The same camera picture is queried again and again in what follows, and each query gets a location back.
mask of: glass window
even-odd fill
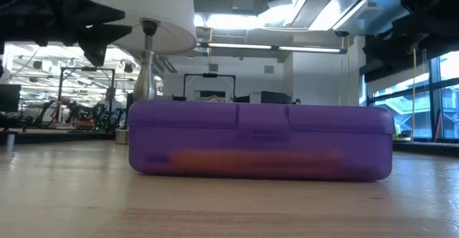
[[[459,77],[459,52],[450,52],[440,56],[440,78],[450,80]]]
[[[387,109],[395,119],[395,127],[400,133],[413,131],[412,106],[413,95],[404,95],[375,102],[379,108]],[[415,100],[415,137],[431,138],[429,92],[419,92]]]
[[[415,78],[415,86],[420,87],[423,85],[428,85],[429,84],[429,73],[425,73],[422,75],[419,75]],[[408,90],[413,88],[413,79],[406,80],[404,82],[401,82],[399,84],[396,84],[395,86],[388,87],[386,89],[380,90],[376,93],[373,94],[373,97],[379,97],[381,95],[390,95],[395,92],[403,91],[403,90]]]
[[[442,127],[444,138],[459,138],[459,85],[442,89]]]

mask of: lamp shade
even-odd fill
[[[115,44],[131,52],[145,49],[143,19],[158,22],[153,36],[152,51],[157,54],[176,54],[196,47],[193,0],[103,0],[113,8],[126,12],[126,18],[116,22],[133,26],[132,34]]]

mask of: wooden surface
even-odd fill
[[[458,161],[372,184],[143,176],[111,141],[0,152],[0,237],[459,237]]]

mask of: purple lunch box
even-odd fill
[[[385,109],[143,101],[128,117],[129,163],[168,176],[381,180],[392,171]]]

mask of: lamp stem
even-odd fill
[[[145,101],[156,98],[156,81],[153,72],[153,35],[158,29],[158,24],[153,21],[142,22],[143,32],[145,33],[145,49],[141,53],[141,71],[138,75],[136,86],[134,87],[134,100]]]

